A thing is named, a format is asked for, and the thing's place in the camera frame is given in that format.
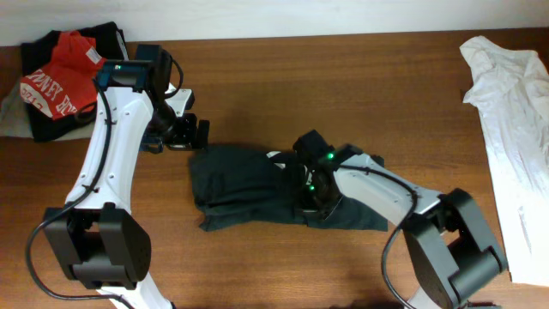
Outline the white crumpled garment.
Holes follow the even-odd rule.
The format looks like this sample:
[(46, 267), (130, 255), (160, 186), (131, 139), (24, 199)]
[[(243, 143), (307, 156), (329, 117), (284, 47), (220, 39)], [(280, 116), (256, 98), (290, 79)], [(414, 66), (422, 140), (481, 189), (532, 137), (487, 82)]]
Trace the white crumpled garment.
[(460, 47), (479, 111), (510, 276), (548, 284), (548, 71), (536, 51), (504, 49), (484, 36)]

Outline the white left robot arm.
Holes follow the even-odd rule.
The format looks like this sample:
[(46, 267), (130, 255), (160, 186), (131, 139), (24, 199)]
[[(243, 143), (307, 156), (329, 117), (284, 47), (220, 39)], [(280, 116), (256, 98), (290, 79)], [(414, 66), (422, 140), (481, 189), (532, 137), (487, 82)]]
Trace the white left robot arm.
[(108, 61), (96, 76), (97, 117), (78, 180), (43, 231), (64, 275), (117, 308), (171, 308), (149, 268), (151, 240), (132, 217), (130, 195), (140, 152), (203, 149), (209, 122), (187, 113), (190, 90), (173, 89), (172, 62)]

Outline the grey folded garment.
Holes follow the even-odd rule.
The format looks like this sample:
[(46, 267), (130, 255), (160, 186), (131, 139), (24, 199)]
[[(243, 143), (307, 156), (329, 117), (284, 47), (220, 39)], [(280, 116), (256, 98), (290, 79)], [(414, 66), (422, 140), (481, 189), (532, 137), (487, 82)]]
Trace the grey folded garment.
[(1, 103), (1, 136), (32, 138), (35, 142), (50, 142), (89, 138), (94, 122), (79, 124), (73, 116), (57, 122), (33, 110), (20, 96), (16, 83)]

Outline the dark green t-shirt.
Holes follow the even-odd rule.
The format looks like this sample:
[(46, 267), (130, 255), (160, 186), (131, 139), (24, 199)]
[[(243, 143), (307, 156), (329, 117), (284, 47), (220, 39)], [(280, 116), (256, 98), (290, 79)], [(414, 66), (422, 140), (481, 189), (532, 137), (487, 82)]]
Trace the dark green t-shirt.
[(302, 212), (299, 191), (307, 188), (305, 166), (293, 152), (266, 152), (214, 145), (189, 160), (199, 228), (213, 232), (252, 221), (317, 229), (386, 232), (386, 219), (361, 202), (343, 197), (326, 219)]

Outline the black folded garment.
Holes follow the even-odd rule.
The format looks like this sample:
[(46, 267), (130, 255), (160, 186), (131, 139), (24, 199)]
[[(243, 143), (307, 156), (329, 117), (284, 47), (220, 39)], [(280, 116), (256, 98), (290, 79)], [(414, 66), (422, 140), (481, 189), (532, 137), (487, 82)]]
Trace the black folded garment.
[[(78, 32), (87, 38), (95, 39), (96, 51), (107, 59), (127, 59), (128, 53), (124, 38), (124, 31), (114, 21), (99, 24), (94, 27), (78, 29)], [(59, 30), (51, 30), (48, 34), (33, 42), (21, 44), (21, 70), (24, 76), (48, 64), (51, 61), (54, 47), (61, 35)], [(27, 104), (27, 115), (35, 142), (50, 142), (61, 137), (68, 137), (69, 133), (76, 133), (79, 129), (92, 129), (95, 110), (84, 112), (80, 119), (75, 116), (52, 120), (37, 107)]]

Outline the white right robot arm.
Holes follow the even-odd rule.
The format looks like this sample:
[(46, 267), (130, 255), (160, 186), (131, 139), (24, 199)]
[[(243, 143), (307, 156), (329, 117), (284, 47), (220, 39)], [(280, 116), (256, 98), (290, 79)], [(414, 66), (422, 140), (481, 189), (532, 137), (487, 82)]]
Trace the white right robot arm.
[[(476, 292), (504, 273), (508, 262), (480, 207), (461, 189), (443, 194), (392, 173), (352, 145), (294, 144), (311, 173), (313, 209), (328, 217), (348, 197), (395, 225), (381, 269), (389, 291), (406, 308), (466, 308)], [(419, 289), (405, 300), (389, 279), (387, 260), (403, 235)]]

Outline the red printed t-shirt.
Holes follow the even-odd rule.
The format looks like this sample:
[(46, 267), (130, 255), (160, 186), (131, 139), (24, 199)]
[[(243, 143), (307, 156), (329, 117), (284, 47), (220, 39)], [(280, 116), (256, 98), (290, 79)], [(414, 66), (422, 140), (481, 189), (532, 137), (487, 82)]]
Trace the red printed t-shirt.
[(92, 79), (104, 62), (96, 51), (96, 39), (63, 32), (51, 61), (22, 77), (20, 96), (52, 120), (91, 112), (97, 100)]

